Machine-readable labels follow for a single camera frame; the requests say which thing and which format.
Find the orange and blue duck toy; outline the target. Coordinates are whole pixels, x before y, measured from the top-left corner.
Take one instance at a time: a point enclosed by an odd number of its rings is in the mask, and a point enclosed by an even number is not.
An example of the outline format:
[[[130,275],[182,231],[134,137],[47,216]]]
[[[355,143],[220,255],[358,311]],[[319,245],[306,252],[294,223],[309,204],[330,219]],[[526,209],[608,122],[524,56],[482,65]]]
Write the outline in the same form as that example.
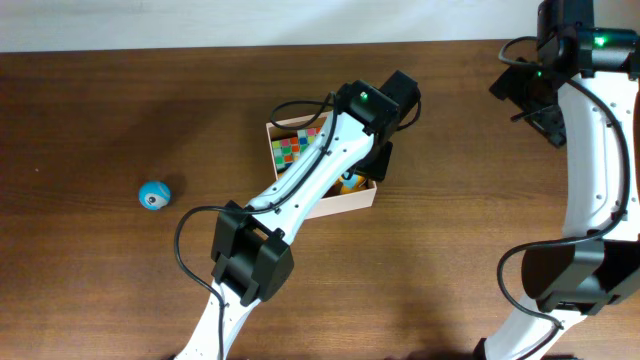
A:
[[[349,179],[340,176],[328,190],[327,196],[352,194],[367,189],[367,179],[363,176],[353,174]]]

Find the beige cardboard box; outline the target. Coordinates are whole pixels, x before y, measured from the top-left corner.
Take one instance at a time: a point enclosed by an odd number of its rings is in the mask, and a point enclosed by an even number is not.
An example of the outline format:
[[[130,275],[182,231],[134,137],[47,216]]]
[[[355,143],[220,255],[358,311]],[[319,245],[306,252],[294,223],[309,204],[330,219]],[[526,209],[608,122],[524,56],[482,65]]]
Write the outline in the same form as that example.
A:
[[[322,113],[317,119],[317,122],[314,122],[312,126],[322,127],[324,122],[329,117],[330,113],[331,111]],[[279,122],[283,126],[296,126],[303,124],[311,118],[312,115],[307,115],[297,118],[280,120]],[[281,175],[280,173],[278,173],[278,170],[276,168],[275,155],[273,154],[271,142],[297,136],[297,133],[295,131],[276,128],[270,122],[266,123],[266,132],[272,156],[273,173],[277,181],[279,180]],[[308,220],[319,218],[323,216],[329,216],[371,207],[373,205],[373,201],[377,192],[377,184],[373,180],[367,180],[362,184],[362,187],[364,189],[357,192],[340,194],[338,186],[332,186],[330,190],[325,194],[325,196],[316,203],[314,208],[312,208],[306,219]]]

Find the rubiks cube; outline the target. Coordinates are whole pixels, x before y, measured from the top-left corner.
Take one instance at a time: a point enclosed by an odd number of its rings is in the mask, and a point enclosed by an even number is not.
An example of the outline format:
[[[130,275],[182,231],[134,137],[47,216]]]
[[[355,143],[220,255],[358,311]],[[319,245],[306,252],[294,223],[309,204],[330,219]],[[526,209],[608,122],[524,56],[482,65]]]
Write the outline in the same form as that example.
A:
[[[306,128],[297,131],[300,152],[304,152],[316,139],[320,128]]]
[[[271,149],[277,173],[286,171],[300,156],[300,144],[297,137],[272,141]]]

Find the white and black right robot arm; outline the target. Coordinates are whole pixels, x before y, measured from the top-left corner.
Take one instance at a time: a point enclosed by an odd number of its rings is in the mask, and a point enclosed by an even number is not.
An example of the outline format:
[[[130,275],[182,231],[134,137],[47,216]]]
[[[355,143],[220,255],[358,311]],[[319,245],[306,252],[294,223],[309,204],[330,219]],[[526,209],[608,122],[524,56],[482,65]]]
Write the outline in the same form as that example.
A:
[[[639,288],[638,34],[598,27],[590,1],[544,0],[533,41],[536,60],[507,59],[491,92],[566,149],[566,215],[560,239],[515,248],[523,296],[477,359],[544,359],[572,326]]]

